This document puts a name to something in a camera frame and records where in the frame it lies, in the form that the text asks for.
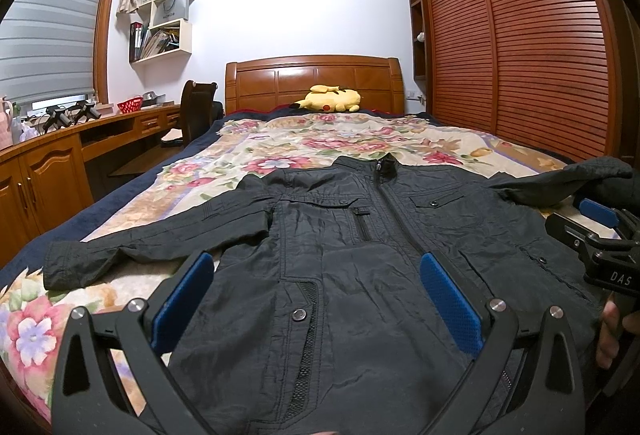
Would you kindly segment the person right hand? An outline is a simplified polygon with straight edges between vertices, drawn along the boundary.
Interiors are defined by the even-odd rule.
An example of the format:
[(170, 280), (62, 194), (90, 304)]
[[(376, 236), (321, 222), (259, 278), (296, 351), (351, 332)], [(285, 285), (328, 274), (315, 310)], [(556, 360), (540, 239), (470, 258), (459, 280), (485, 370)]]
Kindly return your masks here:
[(612, 366), (620, 350), (620, 343), (618, 343), (616, 337), (618, 324), (620, 323), (620, 311), (612, 297), (606, 301), (600, 320), (601, 327), (597, 344), (596, 360), (600, 368), (608, 369)]

